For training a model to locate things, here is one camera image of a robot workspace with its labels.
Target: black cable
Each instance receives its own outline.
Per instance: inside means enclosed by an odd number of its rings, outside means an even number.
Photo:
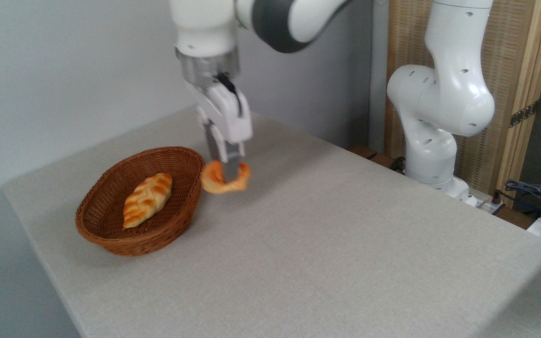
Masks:
[[[229,79],[229,77],[225,73],[220,73],[219,75],[216,75],[216,77],[214,77],[214,79],[217,79],[223,86],[225,86],[225,88],[227,88],[227,90],[229,90],[230,92],[232,92],[235,95],[235,98],[237,98],[237,103],[239,105],[238,117],[242,118],[243,117],[243,107],[241,107],[241,100],[239,99],[239,95],[237,94],[237,88],[231,82],[231,79]]]
[[[527,203],[525,203],[525,202],[523,202],[523,201],[521,201],[521,200],[519,200],[519,199],[516,199],[515,197],[512,197],[512,196],[509,196],[509,195],[505,194],[505,193],[502,192],[501,190],[496,190],[496,192],[497,192],[498,194],[500,194],[500,195],[506,197],[507,199],[510,199],[511,201],[514,201],[514,202],[519,203],[519,204],[522,205],[522,206],[525,206],[525,207],[528,207],[528,208],[530,208],[530,209],[534,209],[534,210],[537,210],[537,211],[541,212],[541,207],[539,207],[539,206],[529,205],[529,204],[527,204]]]

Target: bread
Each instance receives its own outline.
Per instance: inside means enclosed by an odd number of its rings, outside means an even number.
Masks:
[[[238,178],[225,183],[223,180],[223,164],[216,160],[208,163],[201,173],[201,185],[204,190],[211,194],[225,194],[232,191],[244,191],[247,189],[247,179],[251,175],[246,163],[239,163]]]
[[[172,176],[156,174],[146,178],[124,202],[125,229],[137,227],[160,211],[170,198]]]

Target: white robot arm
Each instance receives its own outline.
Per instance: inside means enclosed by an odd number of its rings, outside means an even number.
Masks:
[[[348,1],[170,0],[183,78],[198,102],[210,154],[223,163],[226,182],[237,177],[243,143],[253,134],[247,99],[231,82],[239,74],[238,26],[253,30],[279,52],[296,52]]]
[[[387,93],[406,134],[406,175],[475,205],[468,185],[454,177],[452,133],[480,133],[494,115],[481,72],[481,43],[492,0],[434,0],[425,45],[435,69],[395,71]]]

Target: white wall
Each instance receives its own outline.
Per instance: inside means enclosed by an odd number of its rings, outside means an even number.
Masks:
[[[367,139],[370,2],[280,55],[240,35],[254,111],[340,146]],[[0,0],[0,188],[14,177],[193,104],[166,0]],[[0,193],[0,337],[75,337]]]

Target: cable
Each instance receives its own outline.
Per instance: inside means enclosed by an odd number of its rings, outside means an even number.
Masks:
[[[512,197],[512,196],[509,196],[507,194],[505,194],[504,192],[502,192],[501,190],[496,190],[496,192],[504,197],[506,197],[507,199],[510,199],[511,201],[514,201],[514,202],[517,202],[519,203],[520,205],[524,206],[524,207],[528,207],[530,209],[533,209],[533,210],[537,210],[539,212],[541,212],[541,207],[539,206],[534,206],[534,205],[529,205],[519,199],[516,199],[515,197]]]
[[[239,99],[239,94],[237,93],[237,88],[235,88],[235,85],[231,82],[231,79],[227,76],[226,73],[220,73],[219,75],[216,75],[214,79],[217,79],[229,92],[232,92],[235,95],[235,98],[237,99],[237,104],[239,105],[239,113],[238,117],[243,117],[243,107],[241,107],[241,100]]]
[[[525,182],[520,182],[517,180],[507,180],[504,184],[506,191],[519,191],[523,192],[524,197],[526,195],[532,195],[533,197],[541,200],[541,185],[539,184],[526,184]]]

